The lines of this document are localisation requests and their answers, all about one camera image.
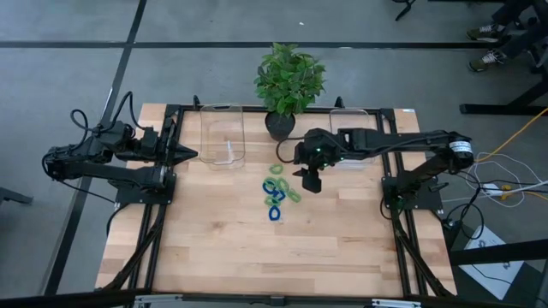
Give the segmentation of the person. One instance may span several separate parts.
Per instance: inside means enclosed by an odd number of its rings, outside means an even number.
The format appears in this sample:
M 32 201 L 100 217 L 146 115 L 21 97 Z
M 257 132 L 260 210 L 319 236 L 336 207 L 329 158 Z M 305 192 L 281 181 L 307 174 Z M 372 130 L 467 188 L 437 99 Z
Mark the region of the person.
M 506 60 L 519 56 L 532 44 L 548 37 L 548 0 L 505 0 L 503 6 L 491 16 L 489 24 L 469 29 L 466 36 L 474 41 L 496 43 L 503 37 L 506 27 L 529 7 L 537 11 L 539 21 L 520 36 L 512 38 L 497 49 L 488 50 L 481 58 L 470 61 L 468 68 L 471 71 L 483 72 L 490 67 L 504 64 Z

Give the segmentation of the white cardboard box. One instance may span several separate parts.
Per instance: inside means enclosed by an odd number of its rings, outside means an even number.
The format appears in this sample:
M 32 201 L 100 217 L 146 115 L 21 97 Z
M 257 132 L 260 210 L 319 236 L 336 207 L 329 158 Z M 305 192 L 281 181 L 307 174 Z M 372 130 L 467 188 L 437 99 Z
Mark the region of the white cardboard box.
M 464 246 L 464 250 L 500 245 L 505 245 L 500 237 L 488 227 L 478 226 L 472 234 L 472 239 Z M 459 265 L 459 268 L 497 299 L 502 300 L 523 264 L 523 261 L 511 261 L 496 264 L 466 264 Z

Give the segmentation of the black chair leg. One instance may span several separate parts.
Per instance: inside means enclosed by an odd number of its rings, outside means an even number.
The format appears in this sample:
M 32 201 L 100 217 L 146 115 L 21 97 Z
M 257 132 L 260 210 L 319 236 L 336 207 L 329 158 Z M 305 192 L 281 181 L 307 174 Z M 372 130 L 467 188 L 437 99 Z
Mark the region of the black chair leg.
M 33 197 L 11 191 L 7 188 L 0 187 L 0 205 L 4 202 L 13 201 L 19 204 L 31 204 Z

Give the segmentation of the clear plastic container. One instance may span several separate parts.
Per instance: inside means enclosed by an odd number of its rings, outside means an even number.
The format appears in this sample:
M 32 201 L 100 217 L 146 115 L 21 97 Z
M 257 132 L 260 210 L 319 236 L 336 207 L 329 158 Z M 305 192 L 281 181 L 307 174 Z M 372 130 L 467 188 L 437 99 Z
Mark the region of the clear plastic container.
M 200 161 L 211 170 L 245 164 L 243 109 L 239 104 L 211 104 L 200 109 Z
M 337 109 L 332 110 L 329 115 L 330 131 L 337 133 L 339 128 L 371 128 L 375 130 L 375 117 L 364 110 L 358 109 Z M 344 158 L 335 165 L 335 169 L 362 171 L 373 165 L 376 158 L 365 160 L 351 160 Z

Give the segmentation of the black metal beam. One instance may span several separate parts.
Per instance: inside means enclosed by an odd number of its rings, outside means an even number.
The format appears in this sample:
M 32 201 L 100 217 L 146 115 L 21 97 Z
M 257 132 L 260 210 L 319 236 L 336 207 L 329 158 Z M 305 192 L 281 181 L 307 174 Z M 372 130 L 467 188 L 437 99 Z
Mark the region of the black metal beam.
M 497 264 L 548 259 L 548 239 L 486 246 L 450 253 L 452 265 Z

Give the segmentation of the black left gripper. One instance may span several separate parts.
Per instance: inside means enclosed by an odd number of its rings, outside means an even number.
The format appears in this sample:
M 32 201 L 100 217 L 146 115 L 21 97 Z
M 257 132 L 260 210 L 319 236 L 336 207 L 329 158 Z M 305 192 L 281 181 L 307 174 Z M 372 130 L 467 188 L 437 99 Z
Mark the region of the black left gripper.
M 171 150 L 173 135 L 173 127 L 163 128 L 160 133 L 156 132 L 153 127 L 146 127 L 140 139 L 140 160 L 143 162 L 168 163 L 172 151 L 175 153 L 170 161 L 172 165 L 197 157 L 197 151 L 184 145 L 173 145 Z

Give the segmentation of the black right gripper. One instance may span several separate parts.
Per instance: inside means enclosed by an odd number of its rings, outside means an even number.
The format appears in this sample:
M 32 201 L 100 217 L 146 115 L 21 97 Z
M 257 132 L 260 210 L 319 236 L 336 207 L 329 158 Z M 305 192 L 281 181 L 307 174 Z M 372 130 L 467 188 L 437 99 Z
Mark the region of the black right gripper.
M 322 180 L 316 169 L 334 166 L 342 159 L 344 152 L 345 148 L 337 135 L 322 128 L 310 129 L 294 150 L 294 164 L 304 164 L 309 169 L 297 170 L 294 175 L 302 177 L 301 184 L 305 190 L 320 193 Z

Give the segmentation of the green potted plant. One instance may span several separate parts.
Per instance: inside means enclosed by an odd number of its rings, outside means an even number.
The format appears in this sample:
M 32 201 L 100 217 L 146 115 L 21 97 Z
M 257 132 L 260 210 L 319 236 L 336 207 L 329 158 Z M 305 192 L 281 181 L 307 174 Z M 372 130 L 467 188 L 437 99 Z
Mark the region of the green potted plant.
M 295 44 L 274 43 L 263 56 L 254 84 L 266 109 L 265 126 L 272 139 L 289 137 L 295 116 L 316 103 L 325 90 L 325 72 L 320 60 L 299 52 Z

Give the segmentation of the black chair base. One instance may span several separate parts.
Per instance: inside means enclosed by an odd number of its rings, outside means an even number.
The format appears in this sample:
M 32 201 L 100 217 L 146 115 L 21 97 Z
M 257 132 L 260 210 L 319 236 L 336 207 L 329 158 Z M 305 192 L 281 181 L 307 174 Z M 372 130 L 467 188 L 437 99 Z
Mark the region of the black chair base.
M 399 21 L 412 9 L 413 4 L 416 0 L 391 0 L 391 1 L 394 3 L 399 3 L 404 5 L 404 8 L 402 9 L 402 11 L 395 18 L 395 21 Z

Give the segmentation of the black desk frame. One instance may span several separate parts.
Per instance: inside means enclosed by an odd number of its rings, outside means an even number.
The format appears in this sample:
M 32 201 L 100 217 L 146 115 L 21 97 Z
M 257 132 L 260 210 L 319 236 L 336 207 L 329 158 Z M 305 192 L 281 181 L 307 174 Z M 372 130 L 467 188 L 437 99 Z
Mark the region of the black desk frame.
M 539 83 L 507 104 L 460 104 L 459 111 L 464 115 L 536 116 L 545 106 L 536 106 L 533 102 L 548 93 L 548 69 L 542 66 L 539 74 Z

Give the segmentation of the black aluminium rig frame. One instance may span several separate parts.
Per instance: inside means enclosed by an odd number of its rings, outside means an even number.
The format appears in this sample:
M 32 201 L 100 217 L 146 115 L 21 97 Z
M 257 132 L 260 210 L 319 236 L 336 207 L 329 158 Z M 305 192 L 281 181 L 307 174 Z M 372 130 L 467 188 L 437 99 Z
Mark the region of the black aluminium rig frame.
M 245 302 L 272 306 L 321 303 L 367 307 L 472 308 L 438 279 L 432 268 L 454 266 L 438 214 L 440 190 L 423 192 L 412 210 L 392 210 L 382 180 L 413 170 L 434 154 L 391 152 L 362 171 L 327 167 L 319 172 L 320 193 L 305 190 L 293 164 L 295 147 L 277 144 L 265 126 L 266 110 L 242 106 L 245 164 L 211 170 L 200 161 L 203 105 L 146 104 L 142 123 L 129 124 L 139 138 L 144 127 L 160 132 L 172 119 L 178 143 L 198 156 L 177 164 L 168 204 L 119 204 L 110 226 L 106 270 L 90 293 L 0 300 L 0 308 L 108 308 L 156 299 Z M 329 108 L 297 117 L 296 138 L 313 128 L 330 132 Z M 403 132 L 415 124 L 404 110 L 368 109 L 375 130 Z M 272 164 L 283 172 L 273 175 Z M 269 219 L 262 189 L 267 178 L 283 177 L 301 195 L 278 206 Z

